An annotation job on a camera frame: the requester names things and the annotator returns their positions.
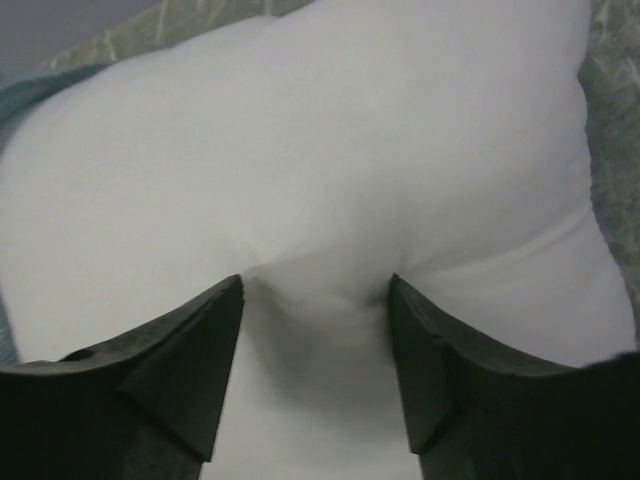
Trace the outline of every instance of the gray floor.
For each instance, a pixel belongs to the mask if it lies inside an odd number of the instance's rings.
[[[0,0],[0,66],[37,65],[160,0]]]

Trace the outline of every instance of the marbled surface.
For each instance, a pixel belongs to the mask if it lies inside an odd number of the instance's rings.
[[[163,0],[50,64],[124,59],[260,14],[312,0]],[[589,105],[593,202],[640,320],[640,0],[591,0],[589,52],[580,74]]]

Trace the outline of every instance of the pillow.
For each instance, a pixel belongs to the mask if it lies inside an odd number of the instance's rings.
[[[320,0],[46,101],[0,165],[0,283],[23,359],[241,273],[203,478],[404,480],[420,473],[386,338],[393,273],[549,360],[635,348],[589,199],[589,13]]]

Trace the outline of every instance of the cushion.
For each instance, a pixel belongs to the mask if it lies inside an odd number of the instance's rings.
[[[586,0],[320,0],[114,65],[0,164],[0,283],[57,359],[241,273],[203,478],[418,479],[386,331],[398,273],[499,341],[634,346],[590,202]]]

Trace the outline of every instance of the blue cloth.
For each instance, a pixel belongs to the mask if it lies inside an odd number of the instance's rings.
[[[0,153],[14,121],[52,95],[106,68],[108,64],[71,69],[0,68]],[[18,363],[9,320],[0,298],[0,365]]]

